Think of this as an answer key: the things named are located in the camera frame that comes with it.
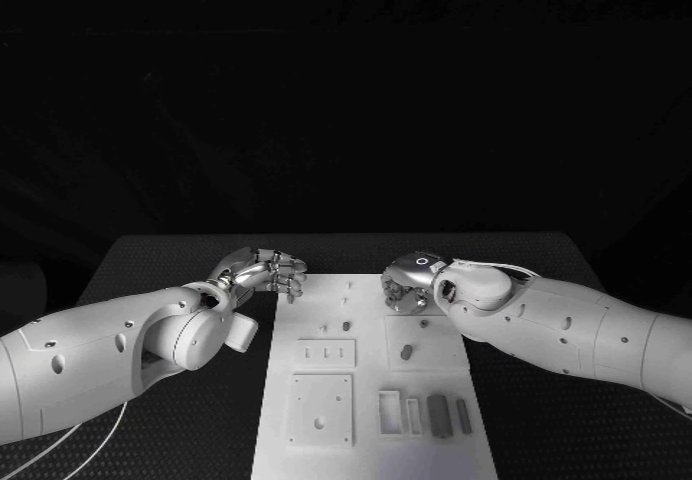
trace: black backdrop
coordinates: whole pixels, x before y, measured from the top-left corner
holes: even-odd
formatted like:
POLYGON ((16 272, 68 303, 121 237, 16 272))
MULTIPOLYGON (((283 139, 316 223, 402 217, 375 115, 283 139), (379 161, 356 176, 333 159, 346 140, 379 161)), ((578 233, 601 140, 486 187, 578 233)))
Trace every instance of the black backdrop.
POLYGON ((689 311, 682 10, 143 5, 4 24, 3 254, 49 309, 123 234, 561 230, 613 294, 689 311))

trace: black table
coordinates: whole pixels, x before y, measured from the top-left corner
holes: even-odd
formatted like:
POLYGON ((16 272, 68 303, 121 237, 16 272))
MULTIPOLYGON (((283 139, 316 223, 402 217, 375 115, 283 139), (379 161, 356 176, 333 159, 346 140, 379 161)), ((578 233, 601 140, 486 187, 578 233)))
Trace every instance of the black table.
MULTIPOLYGON (((221 258, 244 246, 297 255, 311 273, 381 273, 399 255, 424 249, 522 265, 603 290, 559 233, 127 236, 79 304, 206 279, 221 258)), ((241 309, 260 322, 248 353, 224 348, 202 370, 163 380, 130 402, 118 431, 75 478, 249 478, 274 311, 275 294, 257 294, 241 309)), ((466 346, 500 480, 692 478, 692 423, 647 394, 545 372, 487 344, 466 340, 466 346)), ((118 413, 120 407, 87 422, 16 478, 62 479, 118 413)), ((0 476, 61 435, 0 447, 0 476)))

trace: robotic arm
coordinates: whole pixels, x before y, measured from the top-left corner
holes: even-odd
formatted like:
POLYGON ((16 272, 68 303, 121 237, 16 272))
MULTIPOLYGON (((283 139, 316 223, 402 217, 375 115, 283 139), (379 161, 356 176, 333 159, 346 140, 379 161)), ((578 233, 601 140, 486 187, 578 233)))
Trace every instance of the robotic arm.
POLYGON ((298 297, 307 266, 274 250, 228 255, 209 280, 39 318, 0 338, 0 445, 101 415, 159 380, 198 370, 257 322, 234 310, 255 289, 298 297))
POLYGON ((692 407, 691 320, 525 269, 424 252, 391 264, 382 287, 391 308, 418 313, 433 297, 467 338, 545 370, 621 383, 692 407))

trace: hole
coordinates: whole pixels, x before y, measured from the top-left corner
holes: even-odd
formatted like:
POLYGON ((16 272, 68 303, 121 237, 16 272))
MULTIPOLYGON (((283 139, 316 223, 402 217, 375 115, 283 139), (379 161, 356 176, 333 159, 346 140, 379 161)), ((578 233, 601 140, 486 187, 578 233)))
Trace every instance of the hole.
POLYGON ((65 356, 56 355, 53 361, 51 362, 51 367, 53 367, 53 372, 59 375, 65 370, 65 356))
POLYGON ((115 335, 115 348, 118 349, 120 353, 125 351, 125 343, 127 343, 125 336, 121 333, 118 333, 115 335))

